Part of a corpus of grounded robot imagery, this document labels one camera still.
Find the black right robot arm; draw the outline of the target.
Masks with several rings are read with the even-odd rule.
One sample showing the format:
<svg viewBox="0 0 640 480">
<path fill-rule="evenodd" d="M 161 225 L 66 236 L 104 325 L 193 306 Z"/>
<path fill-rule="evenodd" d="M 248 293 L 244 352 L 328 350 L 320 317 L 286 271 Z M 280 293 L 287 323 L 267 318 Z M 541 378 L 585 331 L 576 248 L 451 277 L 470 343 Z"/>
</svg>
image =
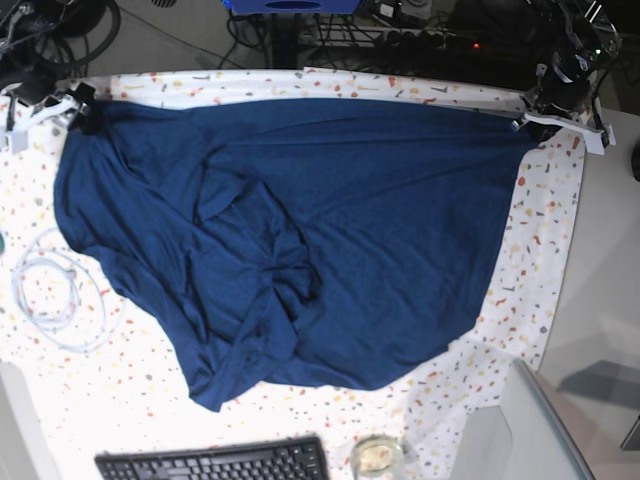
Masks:
<svg viewBox="0 0 640 480">
<path fill-rule="evenodd" d="M 1 93 L 34 106 L 79 74 L 113 43 L 115 1 L 3 1 Z"/>
</svg>

